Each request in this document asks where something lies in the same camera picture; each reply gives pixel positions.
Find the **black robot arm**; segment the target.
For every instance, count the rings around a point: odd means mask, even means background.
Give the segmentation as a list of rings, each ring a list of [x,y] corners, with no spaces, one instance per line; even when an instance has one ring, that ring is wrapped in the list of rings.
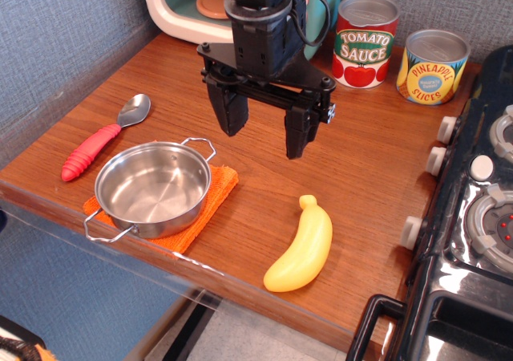
[[[221,129],[236,135],[248,100],[285,110],[287,157],[302,157],[318,126],[329,123],[336,83],[313,66],[305,47],[322,44],[331,27],[327,0],[224,0],[232,43],[202,43],[201,74]]]

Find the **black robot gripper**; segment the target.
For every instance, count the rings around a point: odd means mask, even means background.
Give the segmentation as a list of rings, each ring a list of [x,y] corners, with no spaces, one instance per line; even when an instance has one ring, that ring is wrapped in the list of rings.
[[[201,74],[221,130],[236,135],[248,121],[248,100],[285,110],[286,155],[301,158],[319,123],[335,113],[335,82],[305,57],[305,10],[233,10],[232,43],[202,43]]]

